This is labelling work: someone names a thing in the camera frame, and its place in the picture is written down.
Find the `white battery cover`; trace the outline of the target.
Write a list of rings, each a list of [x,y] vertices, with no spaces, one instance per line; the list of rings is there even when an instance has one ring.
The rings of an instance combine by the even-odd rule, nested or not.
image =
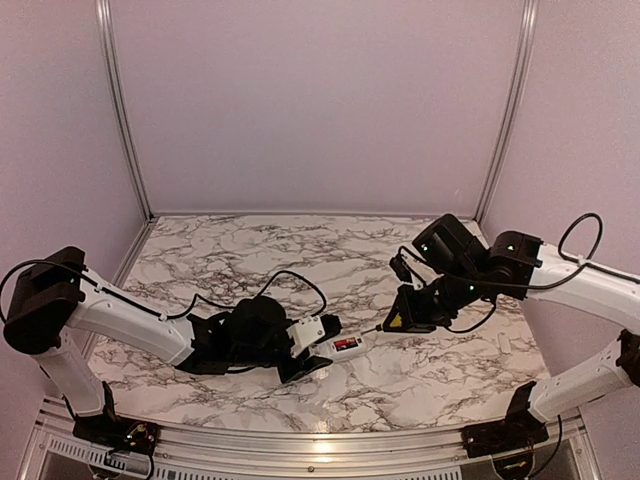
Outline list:
[[[506,334],[504,333],[500,333],[498,335],[498,343],[499,343],[499,347],[502,353],[504,354],[510,354],[511,353],[511,345],[510,345],[510,341],[509,338]]]

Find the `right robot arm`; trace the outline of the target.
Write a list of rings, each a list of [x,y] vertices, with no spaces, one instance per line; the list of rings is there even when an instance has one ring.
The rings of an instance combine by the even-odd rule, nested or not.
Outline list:
[[[422,287],[411,285],[416,273],[400,248],[390,265],[402,285],[379,325],[385,333],[428,334],[450,329],[463,308],[482,300],[495,303],[503,295],[571,307],[620,327],[601,352],[548,380],[520,388],[509,415],[501,419],[495,438],[515,448],[534,431],[566,410],[639,383],[639,279],[571,256],[561,246],[517,231],[500,234],[484,246],[452,214],[432,222],[412,242],[421,263],[436,277]]]

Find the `yellow handled screwdriver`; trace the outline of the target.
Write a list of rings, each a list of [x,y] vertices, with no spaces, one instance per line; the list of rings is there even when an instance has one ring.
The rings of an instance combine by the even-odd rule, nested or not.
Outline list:
[[[402,329],[403,320],[400,315],[392,315],[386,318],[382,323],[376,324],[373,327],[367,328],[361,332],[362,335],[367,335],[373,332],[385,332],[385,333],[403,333]]]

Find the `white remote control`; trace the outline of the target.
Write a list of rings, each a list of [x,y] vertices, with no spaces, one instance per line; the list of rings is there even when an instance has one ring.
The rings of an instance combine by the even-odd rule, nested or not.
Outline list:
[[[366,354],[367,347],[361,336],[347,336],[327,340],[317,346],[320,356],[333,362],[346,361]]]

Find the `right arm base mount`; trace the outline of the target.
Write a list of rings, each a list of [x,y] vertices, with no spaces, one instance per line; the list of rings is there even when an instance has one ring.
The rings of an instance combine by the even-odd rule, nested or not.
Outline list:
[[[536,383],[530,381],[515,390],[505,416],[500,420],[467,425],[461,440],[467,457],[490,456],[500,479],[534,479],[555,459],[563,440],[563,424],[558,416],[558,440],[550,456],[535,467],[535,445],[549,439],[545,422],[529,412],[530,396]]]

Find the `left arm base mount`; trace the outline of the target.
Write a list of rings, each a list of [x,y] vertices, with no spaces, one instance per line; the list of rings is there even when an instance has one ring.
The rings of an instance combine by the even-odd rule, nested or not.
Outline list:
[[[154,454],[160,426],[151,421],[117,414],[111,388],[105,381],[102,382],[102,387],[104,406],[97,415],[80,416],[72,410],[69,401],[64,399],[74,421],[73,435],[108,447],[106,458],[115,453],[137,453],[146,456],[149,467],[145,479],[152,479],[155,474]]]

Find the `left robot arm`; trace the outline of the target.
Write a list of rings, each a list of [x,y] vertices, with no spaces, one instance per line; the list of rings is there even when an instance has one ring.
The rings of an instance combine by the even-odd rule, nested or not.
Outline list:
[[[276,300],[257,295],[201,318],[192,310],[168,314],[107,283],[85,264],[84,251],[65,247],[44,259],[22,262],[2,279],[14,278],[9,307],[1,312],[3,336],[32,357],[63,394],[78,422],[106,445],[125,438],[113,395],[70,338],[73,329],[93,332],[151,354],[198,376],[274,369],[283,383],[330,365],[312,349],[342,329],[335,315],[318,312],[292,320]]]

